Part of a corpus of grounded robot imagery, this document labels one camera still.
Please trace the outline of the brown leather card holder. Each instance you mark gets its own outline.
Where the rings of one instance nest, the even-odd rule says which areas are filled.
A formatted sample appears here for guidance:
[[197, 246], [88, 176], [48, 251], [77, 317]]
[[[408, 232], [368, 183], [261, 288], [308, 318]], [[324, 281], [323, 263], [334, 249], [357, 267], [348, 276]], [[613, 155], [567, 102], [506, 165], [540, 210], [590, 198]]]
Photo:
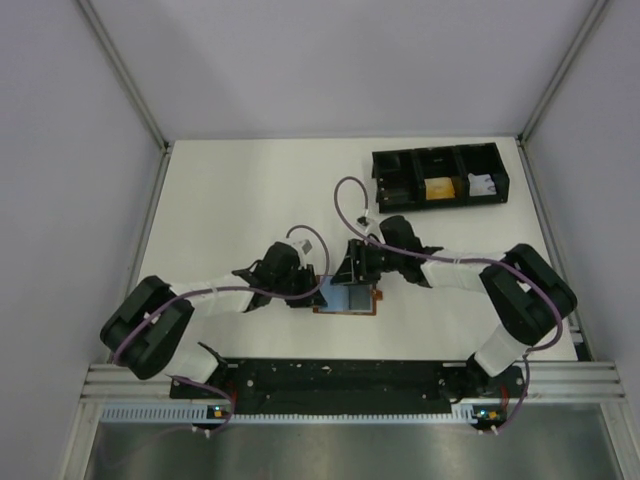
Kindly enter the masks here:
[[320, 288], [326, 304], [313, 308], [314, 314], [375, 316], [377, 305], [383, 300], [383, 292], [376, 284], [338, 285], [332, 284], [333, 276], [320, 276], [323, 285]]

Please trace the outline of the yellow credit card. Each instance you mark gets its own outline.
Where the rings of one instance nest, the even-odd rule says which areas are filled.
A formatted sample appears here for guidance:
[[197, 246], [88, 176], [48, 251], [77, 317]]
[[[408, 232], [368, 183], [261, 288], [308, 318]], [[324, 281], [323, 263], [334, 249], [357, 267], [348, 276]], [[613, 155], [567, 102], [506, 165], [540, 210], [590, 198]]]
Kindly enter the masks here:
[[426, 178], [424, 185], [427, 201], [448, 200], [456, 197], [455, 187], [450, 177]]

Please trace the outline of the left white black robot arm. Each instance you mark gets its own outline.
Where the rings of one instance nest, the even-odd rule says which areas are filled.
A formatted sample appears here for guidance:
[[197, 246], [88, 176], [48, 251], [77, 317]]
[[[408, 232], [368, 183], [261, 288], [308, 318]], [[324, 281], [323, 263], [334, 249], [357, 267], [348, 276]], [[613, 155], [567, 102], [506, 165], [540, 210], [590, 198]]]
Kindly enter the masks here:
[[308, 240], [278, 241], [249, 267], [205, 282], [147, 276], [107, 320], [100, 340], [140, 380], [166, 375], [204, 383], [223, 364], [204, 340], [209, 321], [253, 312], [274, 298], [291, 308], [325, 303], [307, 261], [311, 249]]

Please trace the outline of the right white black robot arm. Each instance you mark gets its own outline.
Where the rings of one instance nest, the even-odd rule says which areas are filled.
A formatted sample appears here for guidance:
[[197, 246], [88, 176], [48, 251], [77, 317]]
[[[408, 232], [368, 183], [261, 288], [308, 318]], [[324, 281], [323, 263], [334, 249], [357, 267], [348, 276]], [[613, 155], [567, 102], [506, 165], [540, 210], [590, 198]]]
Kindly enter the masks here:
[[530, 245], [483, 257], [422, 245], [400, 215], [379, 223], [378, 234], [369, 230], [373, 223], [366, 216], [359, 218], [332, 284], [375, 285], [383, 274], [397, 273], [428, 290], [426, 317], [432, 327], [476, 317], [473, 305], [453, 305], [453, 290], [482, 294], [491, 302], [499, 322], [449, 387], [484, 392], [516, 360], [560, 340], [563, 321], [575, 310], [577, 297]]

